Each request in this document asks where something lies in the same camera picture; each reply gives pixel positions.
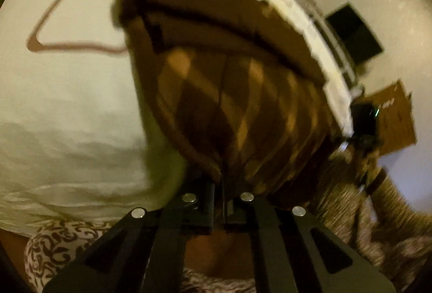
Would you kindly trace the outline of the brown plaid sweater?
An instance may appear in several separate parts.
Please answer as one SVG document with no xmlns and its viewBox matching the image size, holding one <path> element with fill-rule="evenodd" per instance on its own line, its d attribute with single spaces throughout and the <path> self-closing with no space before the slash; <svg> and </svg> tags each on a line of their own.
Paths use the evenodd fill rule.
<svg viewBox="0 0 432 293">
<path fill-rule="evenodd" d="M 302 35 L 257 0 L 119 0 L 144 98 L 182 156 L 259 194 L 340 127 Z"/>
</svg>

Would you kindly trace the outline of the brown wooden door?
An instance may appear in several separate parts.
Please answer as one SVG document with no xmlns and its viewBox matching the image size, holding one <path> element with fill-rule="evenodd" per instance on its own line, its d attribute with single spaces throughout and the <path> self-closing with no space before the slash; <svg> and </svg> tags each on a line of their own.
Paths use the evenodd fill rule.
<svg viewBox="0 0 432 293">
<path fill-rule="evenodd" d="M 358 103 L 371 103 L 378 113 L 379 154 L 386 156 L 416 145 L 417 135 L 412 116 L 411 95 L 399 79 L 368 96 L 360 96 Z"/>
</svg>

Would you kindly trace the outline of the black flat television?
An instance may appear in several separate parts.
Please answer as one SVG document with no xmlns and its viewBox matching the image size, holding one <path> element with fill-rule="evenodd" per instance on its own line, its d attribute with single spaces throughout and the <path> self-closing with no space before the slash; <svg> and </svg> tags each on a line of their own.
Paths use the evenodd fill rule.
<svg viewBox="0 0 432 293">
<path fill-rule="evenodd" d="M 326 20 L 355 65 L 360 65 L 383 53 L 384 48 L 378 38 L 350 3 L 327 15 Z"/>
</svg>

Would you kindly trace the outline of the brown patterned pants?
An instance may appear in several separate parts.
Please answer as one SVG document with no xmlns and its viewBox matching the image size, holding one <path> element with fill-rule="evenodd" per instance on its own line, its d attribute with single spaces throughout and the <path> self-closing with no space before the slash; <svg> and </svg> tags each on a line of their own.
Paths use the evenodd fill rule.
<svg viewBox="0 0 432 293">
<path fill-rule="evenodd" d="M 320 169 L 308 209 L 395 286 L 430 292 L 431 214 L 413 210 L 385 168 L 379 152 L 361 156 L 336 152 Z M 110 223 L 55 220 L 44 224 L 24 250 L 24 267 L 34 292 L 106 234 Z"/>
</svg>

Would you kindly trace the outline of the patterned white bed sheet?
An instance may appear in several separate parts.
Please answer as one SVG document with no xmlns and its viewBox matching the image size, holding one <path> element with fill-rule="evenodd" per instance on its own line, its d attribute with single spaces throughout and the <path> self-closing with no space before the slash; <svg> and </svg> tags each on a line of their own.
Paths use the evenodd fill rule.
<svg viewBox="0 0 432 293">
<path fill-rule="evenodd" d="M 1 228 L 117 221 L 164 205 L 184 161 L 141 117 L 115 0 L 1 1 Z M 306 41 L 345 136 L 351 96 L 329 47 L 296 0 L 265 0 Z"/>
</svg>

